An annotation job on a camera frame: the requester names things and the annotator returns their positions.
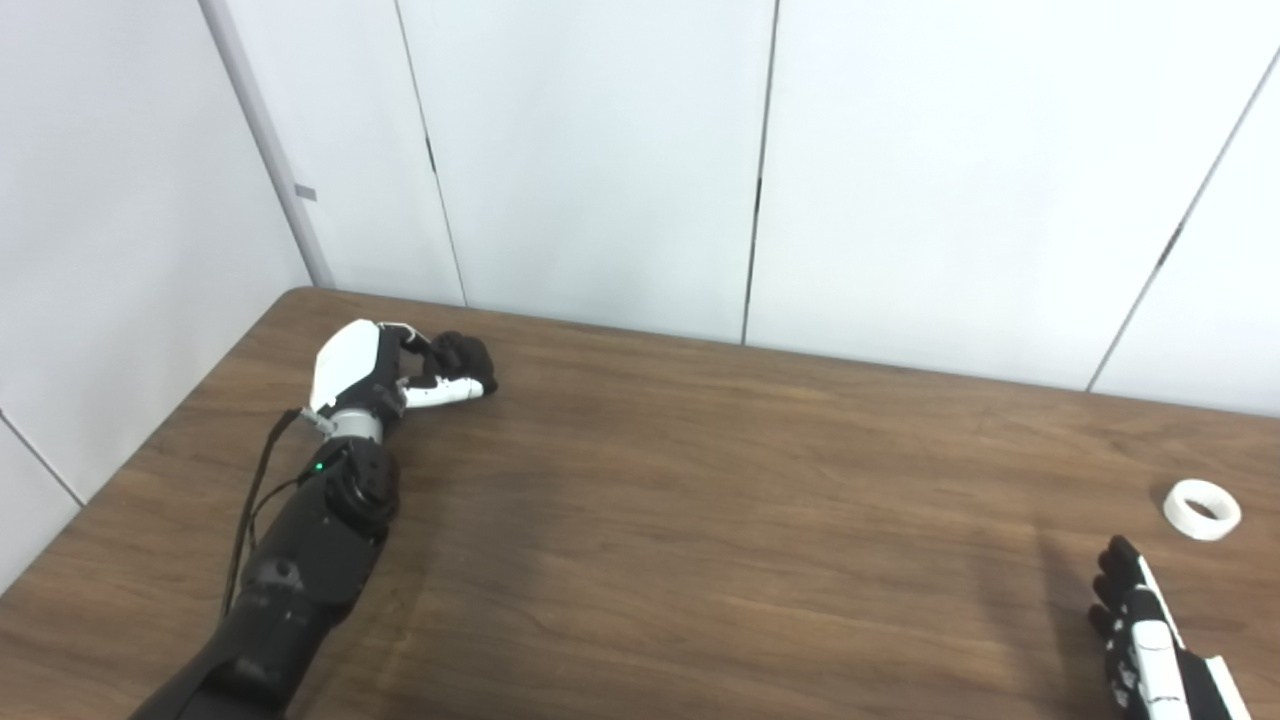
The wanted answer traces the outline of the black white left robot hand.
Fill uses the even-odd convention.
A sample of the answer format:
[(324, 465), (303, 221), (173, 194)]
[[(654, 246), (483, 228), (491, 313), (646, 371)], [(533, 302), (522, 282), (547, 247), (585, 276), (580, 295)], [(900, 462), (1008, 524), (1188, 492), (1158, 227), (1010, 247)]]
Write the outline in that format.
[(408, 410), (497, 389), (494, 363), (480, 340), (453, 331), (428, 337), (404, 323), (358, 319), (317, 352), (308, 410), (324, 418), (360, 410), (390, 423)]

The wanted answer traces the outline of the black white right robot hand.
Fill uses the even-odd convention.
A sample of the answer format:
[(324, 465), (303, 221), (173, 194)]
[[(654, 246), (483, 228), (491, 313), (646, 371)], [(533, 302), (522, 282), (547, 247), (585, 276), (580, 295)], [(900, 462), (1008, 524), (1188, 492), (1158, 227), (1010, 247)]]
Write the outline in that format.
[(1087, 618), (1123, 717), (1251, 717), (1225, 660), (1187, 648), (1155, 573), (1125, 536), (1110, 539), (1097, 565)]

